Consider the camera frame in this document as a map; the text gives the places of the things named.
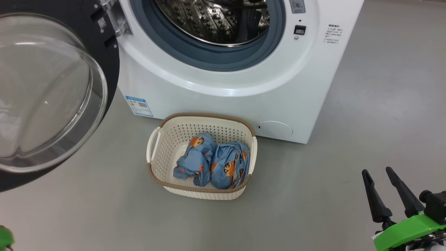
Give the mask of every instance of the blue clothing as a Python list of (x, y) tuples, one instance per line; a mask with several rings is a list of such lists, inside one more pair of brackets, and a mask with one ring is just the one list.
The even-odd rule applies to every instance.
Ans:
[(196, 186), (205, 186), (210, 179), (210, 166), (217, 143), (209, 134), (198, 134), (189, 143), (186, 153), (177, 161), (173, 176), (179, 179), (194, 178)]
[(221, 144), (211, 166), (211, 183), (218, 189), (236, 188), (248, 175), (249, 148), (242, 142)]

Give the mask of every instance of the door hinge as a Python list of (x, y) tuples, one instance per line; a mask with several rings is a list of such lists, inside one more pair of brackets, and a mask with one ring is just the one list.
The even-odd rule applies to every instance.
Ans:
[(117, 37), (123, 34), (133, 34), (119, 0), (101, 0), (101, 5), (102, 9), (107, 12)]

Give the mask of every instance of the white washing machine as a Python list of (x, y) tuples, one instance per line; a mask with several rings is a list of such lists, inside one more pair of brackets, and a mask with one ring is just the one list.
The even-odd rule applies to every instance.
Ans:
[(72, 156), (119, 86), (135, 114), (307, 143), (363, 0), (0, 1), (0, 192)]

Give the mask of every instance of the beige plastic basket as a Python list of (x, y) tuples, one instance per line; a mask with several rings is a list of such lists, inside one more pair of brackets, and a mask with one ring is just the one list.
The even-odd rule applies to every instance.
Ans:
[[(239, 140), (251, 151), (249, 172), (237, 188), (216, 189), (209, 182), (197, 187), (193, 179), (177, 179), (173, 169), (184, 155), (190, 140), (197, 134), (209, 133), (217, 144)], [(212, 114), (178, 113), (166, 118), (156, 128), (147, 143), (147, 163), (150, 175), (170, 192), (206, 200), (234, 200), (240, 196), (251, 179), (257, 158), (257, 138), (254, 129), (246, 122)]]

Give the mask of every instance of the floor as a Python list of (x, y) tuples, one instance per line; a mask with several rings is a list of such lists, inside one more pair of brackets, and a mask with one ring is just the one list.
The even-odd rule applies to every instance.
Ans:
[(15, 250), (372, 251), (361, 171), (401, 221), (391, 166), (418, 195), (445, 190), (446, 6), (366, 1), (307, 145), (259, 139), (235, 201), (177, 196), (151, 180), (161, 121), (120, 93), (87, 144), (48, 175), (0, 193)]

